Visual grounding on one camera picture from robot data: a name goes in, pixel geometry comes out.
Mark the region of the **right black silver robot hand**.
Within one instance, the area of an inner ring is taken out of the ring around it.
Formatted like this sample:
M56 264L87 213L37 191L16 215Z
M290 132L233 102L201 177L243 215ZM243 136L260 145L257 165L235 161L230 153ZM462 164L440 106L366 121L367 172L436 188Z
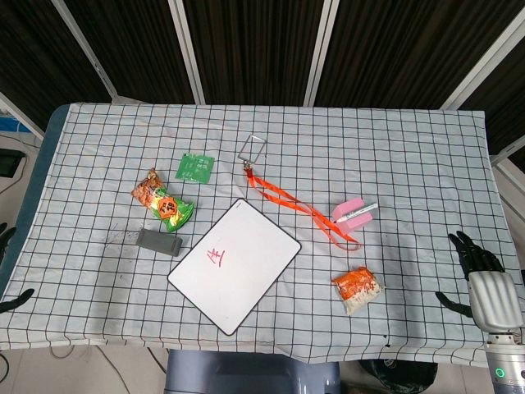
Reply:
M514 332L524 325L518 292L512 277L489 250L474 244L462 231L448 235L459 256L468 285L469 304L450 300L438 291L436 298L445 308L472 318L486 333Z

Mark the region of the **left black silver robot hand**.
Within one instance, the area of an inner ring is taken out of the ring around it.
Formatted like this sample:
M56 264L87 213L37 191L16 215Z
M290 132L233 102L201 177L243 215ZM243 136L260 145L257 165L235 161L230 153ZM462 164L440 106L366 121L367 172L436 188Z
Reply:
M2 222L1 223L1 237L0 237L0 252L1 257L0 259L3 260L7 245L10 241L10 239L15 235L16 229L14 227L7 228L7 223ZM13 300L5 301L1 303L1 309L0 313L6 313L7 311L11 311L14 309L17 309L21 307L23 304L25 304L31 296L34 294L34 289L30 288L24 292L22 292L18 297L16 297Z

